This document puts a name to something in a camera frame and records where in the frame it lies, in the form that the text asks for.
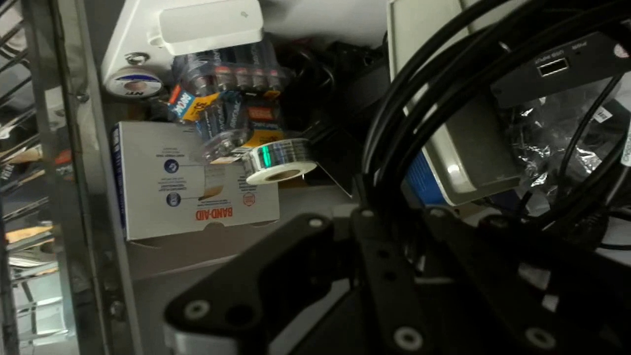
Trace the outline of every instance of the metal rack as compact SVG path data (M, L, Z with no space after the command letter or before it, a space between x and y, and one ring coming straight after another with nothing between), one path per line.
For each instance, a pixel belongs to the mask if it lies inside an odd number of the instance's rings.
M81 5L0 1L5 352L133 352Z

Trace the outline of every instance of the blue label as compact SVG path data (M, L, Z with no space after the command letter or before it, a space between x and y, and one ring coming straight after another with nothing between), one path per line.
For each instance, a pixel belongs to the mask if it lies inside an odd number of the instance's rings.
M429 159L419 153L409 169L409 183L423 204L446 204L438 181L429 165Z

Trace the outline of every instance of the white tape roll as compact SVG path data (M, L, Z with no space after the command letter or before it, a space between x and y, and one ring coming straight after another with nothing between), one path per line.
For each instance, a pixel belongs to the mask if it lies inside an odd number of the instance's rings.
M279 183L306 175L318 163L310 157L306 139L277 139L247 153L247 181L251 185Z

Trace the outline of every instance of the cardboard box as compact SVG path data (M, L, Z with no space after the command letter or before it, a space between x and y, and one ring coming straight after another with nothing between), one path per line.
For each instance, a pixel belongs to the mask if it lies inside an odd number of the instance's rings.
M129 240L281 216L279 185L253 187L241 163L204 161L194 126L121 122L115 151Z

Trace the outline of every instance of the bolt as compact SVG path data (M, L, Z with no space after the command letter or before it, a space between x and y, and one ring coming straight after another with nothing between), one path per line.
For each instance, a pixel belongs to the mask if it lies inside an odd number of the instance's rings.
M87 92L80 92L76 98L78 98L80 102L87 102L91 96L89 96Z
M127 62L131 62L131 64L145 64L145 62L151 61L151 55L145 53L145 51L135 51L135 53L125 55L125 59L127 59Z
M210 313L212 303L206 299L196 299L184 307L188 319L202 319Z
M490 224L496 226L496 228L507 228L509 220L500 216L500 214L494 214L494 216L490 216Z
M436 216L436 218L442 218L446 216L448 212L444 208L431 208L431 214Z
M125 315L125 303L123 301L113 301L111 303L111 315L115 317L115 319L123 319L123 315Z
M557 337L541 327L529 327L527 339L533 346L543 350L553 350L557 346Z
M324 226L324 220L322 218L312 218L310 226L320 228L320 226Z
M423 346L423 335L415 327L399 327L395 331L395 343L405 350L419 350Z
M500 47L511 53L511 47L505 41L500 41Z

